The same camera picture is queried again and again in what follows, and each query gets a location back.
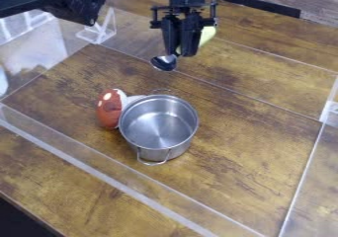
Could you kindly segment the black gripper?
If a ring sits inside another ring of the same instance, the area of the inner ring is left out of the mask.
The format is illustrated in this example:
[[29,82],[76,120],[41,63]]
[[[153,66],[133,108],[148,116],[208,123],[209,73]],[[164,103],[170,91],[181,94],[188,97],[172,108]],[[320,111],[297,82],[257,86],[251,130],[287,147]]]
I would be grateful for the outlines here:
[[216,25],[216,2],[205,0],[168,0],[165,6],[153,6],[150,28],[161,29],[166,55],[177,54],[180,27],[180,55],[197,52],[201,29]]

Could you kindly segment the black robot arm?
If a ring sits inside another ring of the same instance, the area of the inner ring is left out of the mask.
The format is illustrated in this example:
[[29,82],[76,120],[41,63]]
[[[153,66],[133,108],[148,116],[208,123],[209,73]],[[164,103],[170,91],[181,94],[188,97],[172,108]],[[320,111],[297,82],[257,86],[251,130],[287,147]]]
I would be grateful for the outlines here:
[[[92,26],[105,0],[0,0],[0,18],[42,10],[58,19]],[[216,3],[205,0],[168,0],[153,6],[150,28],[160,29],[166,55],[192,57],[204,28],[216,26]]]

